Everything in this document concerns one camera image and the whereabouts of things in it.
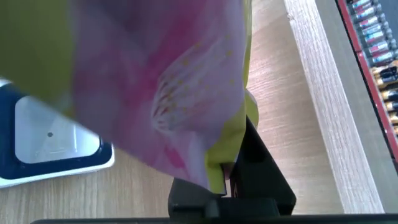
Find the light wood surface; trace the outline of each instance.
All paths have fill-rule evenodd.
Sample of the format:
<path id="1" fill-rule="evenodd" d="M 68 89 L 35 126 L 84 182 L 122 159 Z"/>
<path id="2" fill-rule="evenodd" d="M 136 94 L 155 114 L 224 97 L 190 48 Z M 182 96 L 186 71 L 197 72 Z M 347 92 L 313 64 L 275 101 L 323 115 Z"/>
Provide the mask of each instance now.
<path id="1" fill-rule="evenodd" d="M 258 131 L 296 193 L 295 213 L 342 213 L 283 1 L 253 2 L 253 33 L 249 89 L 259 105 Z M 171 183 L 116 151 L 110 169 L 0 190 L 0 220 L 165 217 Z"/>
<path id="2" fill-rule="evenodd" d="M 398 212 L 397 172 L 336 3 L 285 3 L 344 212 Z"/>

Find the black holder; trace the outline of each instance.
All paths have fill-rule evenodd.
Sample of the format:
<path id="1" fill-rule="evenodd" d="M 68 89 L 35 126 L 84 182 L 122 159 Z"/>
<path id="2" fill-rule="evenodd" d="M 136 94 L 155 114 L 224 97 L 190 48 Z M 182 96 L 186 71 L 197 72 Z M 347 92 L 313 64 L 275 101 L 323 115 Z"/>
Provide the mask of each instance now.
<path id="1" fill-rule="evenodd" d="M 174 179 L 169 195 L 171 220 L 192 218 L 265 218 L 291 215 L 296 197 L 255 127 L 246 132 L 231 177 L 231 198 Z"/>

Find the wooden table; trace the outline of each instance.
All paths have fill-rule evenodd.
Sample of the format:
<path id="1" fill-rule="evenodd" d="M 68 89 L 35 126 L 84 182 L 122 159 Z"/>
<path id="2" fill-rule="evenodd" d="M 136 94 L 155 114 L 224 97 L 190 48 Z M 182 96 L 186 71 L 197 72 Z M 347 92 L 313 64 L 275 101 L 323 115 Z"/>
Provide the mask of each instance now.
<path id="1" fill-rule="evenodd" d="M 327 44 L 315 1 L 285 1 L 289 13 L 281 0 L 253 2 L 249 89 L 259 105 L 258 132 L 296 193 L 295 213 L 350 213 L 367 209 L 379 212 L 379 207 L 356 208 L 353 203 L 350 207 L 350 202 L 372 202 L 356 200 L 355 194 L 341 200 L 350 187 L 361 193 L 369 188 L 359 182 L 341 184 L 350 171 L 344 173 L 333 155 L 336 150 L 346 149 L 340 141 L 346 139 L 338 139 L 337 146 L 329 141 L 333 139 L 333 133 L 328 132 L 330 123 L 325 123 L 327 118 L 318 119 L 323 104 L 314 96 L 317 83 L 311 82 L 314 75 L 325 75 L 327 70 L 314 74 L 309 61 L 303 60 L 303 64 L 300 58 L 308 55 L 303 51 L 304 39 L 297 26 L 304 26 L 311 16 L 317 19 L 318 23 L 312 25 Z M 353 147 L 360 150 L 360 146 L 357 142 Z M 352 168 L 361 172 L 358 166 Z M 396 177 L 391 180 L 389 186 L 397 182 Z M 171 177 L 116 151 L 116 163 L 110 169 L 0 190 L 0 220 L 21 224 L 41 218 L 166 217 L 171 183 Z"/>

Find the pink plastic bag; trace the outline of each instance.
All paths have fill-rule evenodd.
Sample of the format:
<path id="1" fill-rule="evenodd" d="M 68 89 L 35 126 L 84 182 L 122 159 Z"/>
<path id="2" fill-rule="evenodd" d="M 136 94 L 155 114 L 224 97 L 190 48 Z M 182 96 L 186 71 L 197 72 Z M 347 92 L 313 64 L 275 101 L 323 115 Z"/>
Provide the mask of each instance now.
<path id="1" fill-rule="evenodd" d="M 72 74 L 60 79 L 70 83 L 40 82 L 57 86 L 46 94 L 60 101 L 35 94 L 12 70 L 6 75 L 149 166 L 223 193 L 220 164 L 234 162 L 246 129 L 246 3 L 72 0 Z M 49 72 L 41 69 L 33 73 Z"/>

